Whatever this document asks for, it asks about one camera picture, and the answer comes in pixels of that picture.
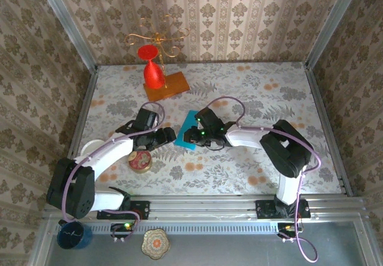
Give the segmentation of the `aluminium frame post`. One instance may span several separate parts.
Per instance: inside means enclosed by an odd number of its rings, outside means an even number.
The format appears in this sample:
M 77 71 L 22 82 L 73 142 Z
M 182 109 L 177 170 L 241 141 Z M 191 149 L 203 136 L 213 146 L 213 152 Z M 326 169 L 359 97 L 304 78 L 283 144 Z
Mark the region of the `aluminium frame post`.
M 318 62 L 332 35 L 335 33 L 338 24 L 345 15 L 347 8 L 350 6 L 351 1 L 352 0 L 336 0 L 305 62 L 307 69 L 313 69 Z
M 53 9 L 55 15 L 62 24 L 66 34 L 76 48 L 78 54 L 80 55 L 83 63 L 93 75 L 97 70 L 97 63 L 90 51 L 90 48 L 87 46 L 86 40 L 82 36 L 80 30 L 75 24 L 74 16 L 69 13 L 67 6 L 63 0 L 47 0 Z

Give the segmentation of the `dark blue mug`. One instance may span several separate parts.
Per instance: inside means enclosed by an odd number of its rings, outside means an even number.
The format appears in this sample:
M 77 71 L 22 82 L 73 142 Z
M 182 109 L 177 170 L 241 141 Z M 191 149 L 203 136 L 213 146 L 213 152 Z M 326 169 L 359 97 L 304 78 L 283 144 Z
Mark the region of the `dark blue mug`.
M 78 221 L 66 222 L 63 219 L 58 224 L 60 229 L 57 243 L 62 249 L 83 249 L 91 243 L 93 238 L 91 227 Z

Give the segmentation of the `red wine glass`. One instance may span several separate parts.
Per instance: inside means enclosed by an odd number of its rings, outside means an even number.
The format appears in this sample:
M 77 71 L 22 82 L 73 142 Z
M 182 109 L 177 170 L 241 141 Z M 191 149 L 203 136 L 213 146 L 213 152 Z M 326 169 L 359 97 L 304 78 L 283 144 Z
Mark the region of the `red wine glass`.
M 147 44 L 138 49 L 140 59 L 147 61 L 144 68 L 145 85 L 150 89 L 160 89 L 165 85 L 165 76 L 161 67 L 154 62 L 154 58 L 159 54 L 156 46 Z

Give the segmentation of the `aluminium front rail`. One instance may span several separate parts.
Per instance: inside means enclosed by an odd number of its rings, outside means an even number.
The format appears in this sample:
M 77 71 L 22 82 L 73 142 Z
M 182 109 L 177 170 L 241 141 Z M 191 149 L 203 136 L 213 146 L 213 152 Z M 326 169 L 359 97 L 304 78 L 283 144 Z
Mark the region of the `aluminium front rail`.
M 336 221 L 368 217 L 362 198 L 344 194 L 303 195 L 304 221 Z M 273 195 L 138 195 L 150 203 L 149 221 L 252 222 L 274 211 Z

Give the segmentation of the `white bowl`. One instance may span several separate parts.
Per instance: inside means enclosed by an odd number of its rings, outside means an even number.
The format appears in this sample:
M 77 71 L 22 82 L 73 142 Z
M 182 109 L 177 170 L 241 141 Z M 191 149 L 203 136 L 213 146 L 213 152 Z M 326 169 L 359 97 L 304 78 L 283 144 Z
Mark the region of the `white bowl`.
M 103 140 L 100 140 L 100 139 L 91 140 L 83 146 L 83 148 L 81 149 L 80 155 L 83 156 L 83 155 L 91 154 L 96 149 L 101 147 L 103 144 L 104 144 Z

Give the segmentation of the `aluminium table side rail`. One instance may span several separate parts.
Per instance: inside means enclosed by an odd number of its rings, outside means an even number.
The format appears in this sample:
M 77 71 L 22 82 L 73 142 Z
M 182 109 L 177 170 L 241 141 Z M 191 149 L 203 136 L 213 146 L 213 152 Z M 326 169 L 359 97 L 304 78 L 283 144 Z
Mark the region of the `aluminium table side rail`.
M 321 126 L 323 128 L 324 136 L 326 138 L 327 145 L 329 148 L 329 153 L 332 157 L 333 165 L 335 167 L 335 171 L 336 171 L 342 192 L 346 194 L 348 197 L 353 197 L 354 193 L 349 183 L 347 173 L 346 173 L 344 164 L 342 162 L 341 154 L 340 154 L 338 145 L 336 144 L 335 136 L 333 134 L 332 127 L 330 125 L 330 121 L 329 121 L 326 108 L 324 106 L 314 73 L 308 66 L 305 66 L 305 73 L 306 73 L 309 86 L 311 88 L 311 93 L 318 111 Z
M 86 124 L 87 115 L 89 113 L 92 97 L 96 88 L 97 80 L 98 80 L 98 69 L 96 68 L 91 73 L 87 91 L 83 99 L 82 108 L 78 117 L 77 125 L 76 125 L 74 135 L 71 140 L 71 145 L 69 147 L 68 154 L 67 154 L 67 158 L 69 159 L 75 158 L 77 156 L 81 138 L 84 131 L 84 127 Z

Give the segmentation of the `round red gold tin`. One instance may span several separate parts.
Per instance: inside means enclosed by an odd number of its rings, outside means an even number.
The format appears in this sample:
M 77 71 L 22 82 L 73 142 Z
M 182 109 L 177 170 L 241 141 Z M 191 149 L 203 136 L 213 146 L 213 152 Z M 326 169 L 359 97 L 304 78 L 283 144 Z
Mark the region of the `round red gold tin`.
M 146 150 L 132 152 L 127 160 L 130 169 L 138 174 L 147 172 L 153 163 L 151 153 Z

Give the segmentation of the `blue cloth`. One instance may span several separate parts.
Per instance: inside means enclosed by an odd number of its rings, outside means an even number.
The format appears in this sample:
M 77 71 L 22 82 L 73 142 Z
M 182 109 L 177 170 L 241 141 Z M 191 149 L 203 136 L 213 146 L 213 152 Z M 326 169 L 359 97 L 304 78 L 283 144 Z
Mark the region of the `blue cloth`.
M 184 141 L 184 134 L 186 130 L 190 129 L 192 126 L 198 126 L 198 122 L 195 118 L 195 115 L 197 114 L 196 110 L 190 110 L 188 114 L 186 115 L 186 118 L 180 128 L 180 131 L 177 135 L 177 139 L 174 141 L 174 144 L 176 146 L 183 147 L 185 149 L 189 149 L 194 151 L 196 148 L 196 145 L 192 143 L 187 143 Z

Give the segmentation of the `flower-shaped patterned dish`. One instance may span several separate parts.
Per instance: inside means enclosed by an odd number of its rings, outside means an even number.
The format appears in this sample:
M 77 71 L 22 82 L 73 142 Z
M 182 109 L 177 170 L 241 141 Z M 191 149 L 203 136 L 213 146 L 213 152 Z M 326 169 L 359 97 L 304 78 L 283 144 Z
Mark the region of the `flower-shaped patterned dish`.
M 163 229 L 151 229 L 144 234 L 141 251 L 152 260 L 161 259 L 170 249 L 171 243 Z

